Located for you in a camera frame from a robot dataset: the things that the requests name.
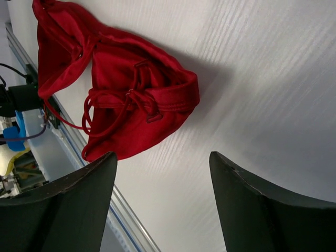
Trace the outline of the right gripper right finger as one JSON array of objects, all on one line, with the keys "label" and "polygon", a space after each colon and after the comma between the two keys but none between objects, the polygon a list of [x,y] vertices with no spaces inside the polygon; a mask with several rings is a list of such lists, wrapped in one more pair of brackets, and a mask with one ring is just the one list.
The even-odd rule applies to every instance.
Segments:
[{"label": "right gripper right finger", "polygon": [[227,251],[335,251],[335,203],[269,182],[211,152],[209,168]]}]

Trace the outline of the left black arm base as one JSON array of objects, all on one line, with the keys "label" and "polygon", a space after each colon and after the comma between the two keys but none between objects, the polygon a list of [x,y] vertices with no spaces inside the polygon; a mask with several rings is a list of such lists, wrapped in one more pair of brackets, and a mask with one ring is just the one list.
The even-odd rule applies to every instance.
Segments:
[{"label": "left black arm base", "polygon": [[44,104],[42,98],[38,96],[38,74],[31,64],[26,64],[26,72],[1,63],[5,67],[25,79],[24,85],[8,86],[5,79],[1,78],[1,116],[13,118],[16,112],[24,112],[35,109],[43,109],[47,112],[50,123],[57,129],[60,120],[52,114],[51,110]]}]

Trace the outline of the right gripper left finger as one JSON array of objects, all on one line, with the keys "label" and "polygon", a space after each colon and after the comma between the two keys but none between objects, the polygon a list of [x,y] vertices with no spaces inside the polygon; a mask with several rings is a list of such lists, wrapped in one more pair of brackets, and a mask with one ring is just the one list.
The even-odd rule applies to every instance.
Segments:
[{"label": "right gripper left finger", "polygon": [[1,251],[99,251],[116,172],[110,152],[41,187],[1,198]]}]

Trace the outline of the red bra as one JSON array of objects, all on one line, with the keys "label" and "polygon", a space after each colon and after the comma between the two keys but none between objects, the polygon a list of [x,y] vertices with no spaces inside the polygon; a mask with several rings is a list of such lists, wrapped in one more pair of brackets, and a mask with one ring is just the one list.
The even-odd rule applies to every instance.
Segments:
[{"label": "red bra", "polygon": [[84,160],[139,154],[175,132],[198,105],[197,75],[149,41],[104,25],[76,3],[33,1],[32,9],[38,95],[47,107],[91,66],[79,126],[88,136]]}]

